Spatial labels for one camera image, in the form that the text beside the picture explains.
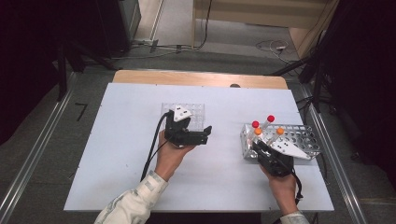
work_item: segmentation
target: white sleeve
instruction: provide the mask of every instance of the white sleeve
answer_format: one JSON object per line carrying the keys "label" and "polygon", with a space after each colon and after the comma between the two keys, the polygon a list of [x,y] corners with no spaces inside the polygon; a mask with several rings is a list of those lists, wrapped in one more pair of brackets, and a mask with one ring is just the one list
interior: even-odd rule
{"label": "white sleeve", "polygon": [[102,210],[95,224],[143,224],[151,208],[168,186],[160,176],[150,171],[136,189],[127,190]]}
{"label": "white sleeve", "polygon": [[280,218],[282,224],[309,224],[302,212],[294,212]]}

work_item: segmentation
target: gray floor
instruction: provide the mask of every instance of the gray floor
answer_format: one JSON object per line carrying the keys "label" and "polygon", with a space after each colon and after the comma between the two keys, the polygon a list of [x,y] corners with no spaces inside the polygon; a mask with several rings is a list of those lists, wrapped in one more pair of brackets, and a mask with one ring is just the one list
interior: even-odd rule
{"label": "gray floor", "polygon": [[[264,35],[262,40],[271,38]],[[289,39],[290,37],[283,34],[276,39],[278,38]],[[208,43],[215,46],[209,38]],[[132,49],[124,59],[112,62],[124,69],[203,71],[253,76],[271,74],[285,66],[285,63],[271,55],[271,52],[269,52],[270,56],[262,57],[261,55],[249,55],[249,50],[244,52],[238,46],[239,50],[237,52],[224,52],[221,51],[221,48],[222,45],[218,47],[216,52],[203,49],[201,51],[186,51],[179,54],[143,59],[140,57],[151,57],[154,54],[168,53],[170,50],[157,49],[156,52],[149,54],[149,48],[141,47]],[[295,72],[283,76],[288,81],[288,86],[293,91],[296,100],[304,98],[301,85],[296,82],[296,72],[300,71],[297,69]],[[73,181],[73,174],[77,170],[97,110],[106,90],[106,85],[111,82],[114,73],[114,71],[108,71],[101,65],[92,64],[86,68],[83,74],[78,74],[78,81],[67,107],[8,223],[94,222],[98,214],[96,212],[66,213],[63,211],[63,207]],[[53,107],[55,107],[57,94],[58,89],[55,87],[26,118],[12,138],[0,146],[0,195],[2,198],[6,196],[7,188],[20,170],[35,144],[35,140],[45,126]],[[76,103],[88,105],[80,120],[78,120],[78,117],[82,108]],[[365,165],[350,159],[354,148],[348,141],[342,123],[329,112],[327,105],[321,105],[321,107],[322,116],[334,147],[346,169],[353,189],[361,201],[361,207],[368,223],[393,222],[391,220],[396,219],[394,213],[396,211],[394,202],[396,192],[388,182],[385,173],[375,165]],[[307,117],[307,122],[313,125],[310,116]],[[318,162],[325,175],[323,161],[318,159]],[[332,172],[332,167],[327,160],[326,164],[328,168],[327,180],[330,183],[328,191],[335,210],[328,213],[319,213],[319,223],[352,223],[345,200]],[[260,217],[262,217],[262,223],[272,223],[278,218],[279,213],[237,215],[245,220],[247,217],[252,217],[253,220],[249,223],[260,223]],[[314,213],[307,213],[306,215],[312,218]],[[184,214],[184,216],[168,215],[165,217],[155,214],[150,223],[194,223],[192,219],[199,223],[222,223],[225,221],[246,223],[237,221],[238,219],[232,215],[224,214],[218,216],[213,214]]]}

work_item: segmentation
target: floor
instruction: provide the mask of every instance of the floor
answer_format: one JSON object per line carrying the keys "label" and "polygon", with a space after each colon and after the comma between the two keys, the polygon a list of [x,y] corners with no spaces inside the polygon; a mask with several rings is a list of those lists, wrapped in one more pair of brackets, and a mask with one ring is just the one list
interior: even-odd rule
{"label": "floor", "polygon": [[[159,39],[159,44],[189,44],[190,38],[183,32],[174,32],[177,26],[169,19],[172,13],[166,13],[167,8],[175,8],[176,1],[166,0],[163,4],[163,13],[154,28],[152,18],[157,17],[161,2],[141,1],[142,16],[150,17],[153,24],[151,28],[143,29],[138,40]],[[154,12],[148,13],[149,5],[153,5]],[[298,60],[294,52],[294,46],[289,42],[290,36],[285,29],[273,27],[250,27],[245,24],[224,24],[226,30],[219,31],[222,27],[220,22],[210,21],[208,24],[208,39],[205,48],[199,51],[185,51],[176,54],[171,49],[156,49],[150,53],[151,48],[139,47],[132,49],[122,59],[113,60],[116,66],[124,69],[166,69],[179,71],[202,71],[221,72],[230,74],[266,75],[284,67],[287,62]],[[227,35],[227,30],[233,27],[234,32],[229,35],[230,39],[223,41],[222,36]],[[242,35],[250,34],[246,29],[252,29],[249,38]],[[288,51],[271,51],[269,45],[256,46],[264,40],[283,40],[289,43]],[[296,69],[284,74],[288,87],[292,90],[297,100],[305,98],[303,90],[310,89],[310,85],[301,85],[297,76],[301,69]],[[50,138],[42,146],[41,158],[35,164],[35,169],[29,175],[29,182],[21,185],[18,203],[8,218],[8,223],[93,223],[97,212],[66,213],[63,211],[64,202],[67,198],[73,182],[73,176],[78,167],[79,160],[84,151],[90,130],[94,124],[95,116],[100,106],[107,83],[114,77],[114,71],[108,71],[100,64],[91,63],[84,74],[70,76],[69,83],[74,83],[70,90],[70,98],[64,102],[62,115],[55,120],[54,127],[49,130]],[[15,134],[0,146],[0,193],[2,198],[9,193],[9,187],[15,180],[29,153],[36,148],[35,142],[42,138],[40,133],[45,129],[53,108],[61,106],[56,103],[58,89],[50,91],[36,109],[26,118],[24,123]],[[84,113],[81,113],[83,105],[87,105]],[[350,215],[346,198],[343,197],[342,185],[336,177],[334,167],[331,166],[329,155],[324,153],[324,160],[318,159],[323,176],[329,183],[328,191],[334,205],[334,211],[318,214],[318,223],[389,223],[396,219],[396,192],[388,182],[386,174],[375,165],[363,164],[359,160],[352,160],[354,148],[348,140],[343,124],[332,112],[332,108],[321,104],[321,118],[326,124],[337,156],[347,174],[347,180],[353,188],[360,203],[364,219],[356,221]],[[315,125],[314,117],[307,113],[306,122]],[[0,215],[5,210],[2,205]],[[307,213],[307,217],[313,220],[315,213]],[[272,223],[279,217],[278,212],[261,214],[153,214],[148,223]]]}

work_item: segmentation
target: white table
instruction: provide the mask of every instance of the white table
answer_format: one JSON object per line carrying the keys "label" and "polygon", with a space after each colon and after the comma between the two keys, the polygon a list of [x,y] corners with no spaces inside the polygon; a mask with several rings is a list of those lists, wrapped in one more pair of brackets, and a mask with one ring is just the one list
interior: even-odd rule
{"label": "white table", "polygon": [[[161,117],[162,103],[205,104],[207,145],[189,153],[154,207],[159,212],[261,212],[278,209],[258,164],[245,161],[243,124],[263,120],[302,124],[289,90],[110,83],[92,127],[64,210],[100,211],[134,188]],[[332,211],[318,164],[295,161],[304,211]],[[155,159],[150,165],[153,169]]]}

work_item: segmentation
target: person's left hand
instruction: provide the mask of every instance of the person's left hand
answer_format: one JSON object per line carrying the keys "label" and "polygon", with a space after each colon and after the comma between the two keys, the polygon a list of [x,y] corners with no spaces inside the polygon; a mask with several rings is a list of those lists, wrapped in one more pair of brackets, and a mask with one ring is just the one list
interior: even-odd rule
{"label": "person's left hand", "polygon": [[[159,134],[158,147],[165,143],[165,141],[164,130],[162,130]],[[154,172],[168,182],[183,161],[184,156],[194,148],[195,146],[177,148],[170,142],[165,143],[158,151],[157,165]]]}

